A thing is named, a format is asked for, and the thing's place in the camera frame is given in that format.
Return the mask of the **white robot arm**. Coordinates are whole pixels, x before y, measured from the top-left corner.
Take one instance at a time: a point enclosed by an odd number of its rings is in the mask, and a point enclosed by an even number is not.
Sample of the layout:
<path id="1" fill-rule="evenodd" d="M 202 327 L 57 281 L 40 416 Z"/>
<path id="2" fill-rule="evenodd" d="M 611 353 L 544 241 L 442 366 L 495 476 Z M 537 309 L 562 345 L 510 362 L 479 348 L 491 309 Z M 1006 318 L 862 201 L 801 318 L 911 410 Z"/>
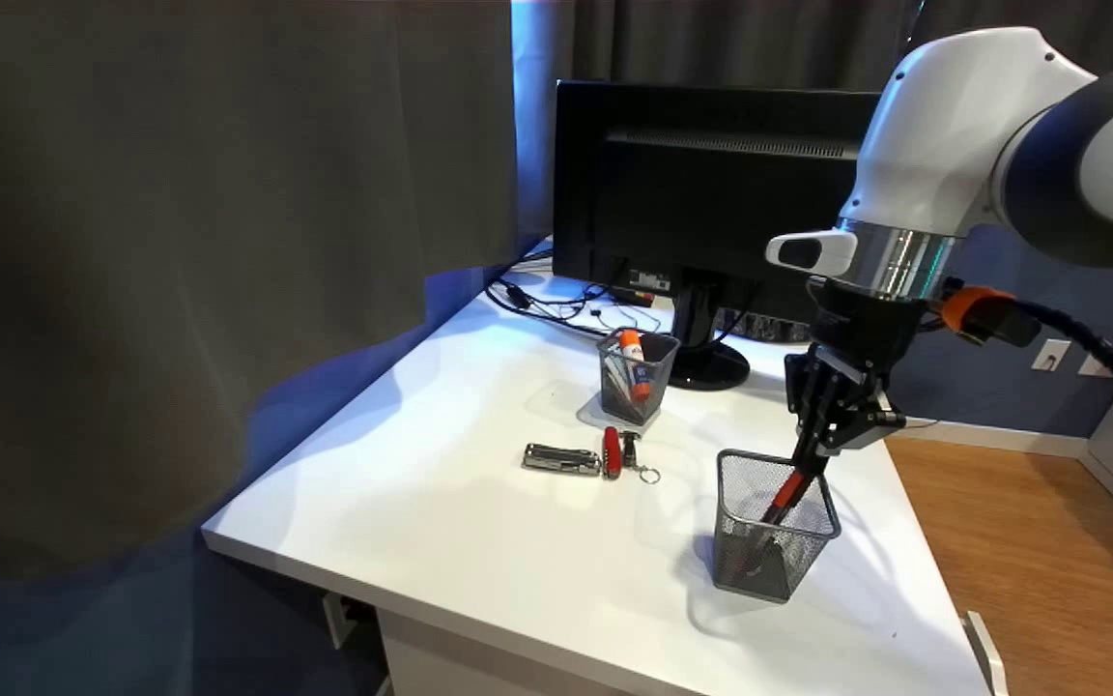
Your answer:
<path id="1" fill-rule="evenodd" d="M 922 325 L 1023 345 L 1047 322 L 1031 302 L 946 273 L 955 244 L 980 226 L 1063 263 L 1113 268 L 1113 68 L 1076 67 L 1034 27 L 908 50 L 840 218 L 766 244 L 815 298 L 812 348 L 786 366 L 801 472 L 899 424 L 881 391 Z"/>

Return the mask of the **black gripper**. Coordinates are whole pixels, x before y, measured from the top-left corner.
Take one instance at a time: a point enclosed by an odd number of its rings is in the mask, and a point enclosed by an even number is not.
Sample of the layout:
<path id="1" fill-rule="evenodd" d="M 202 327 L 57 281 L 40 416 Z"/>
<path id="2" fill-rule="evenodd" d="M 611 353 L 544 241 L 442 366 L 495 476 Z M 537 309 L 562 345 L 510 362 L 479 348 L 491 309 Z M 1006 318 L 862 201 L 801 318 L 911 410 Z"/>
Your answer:
<path id="1" fill-rule="evenodd" d="M 812 281 L 808 294 L 815 298 L 812 348 L 786 358 L 786 391 L 801 420 L 793 468 L 818 476 L 826 455 L 873 445 L 906 424 L 886 402 L 886 388 L 926 304 L 873 298 L 832 277 Z"/>

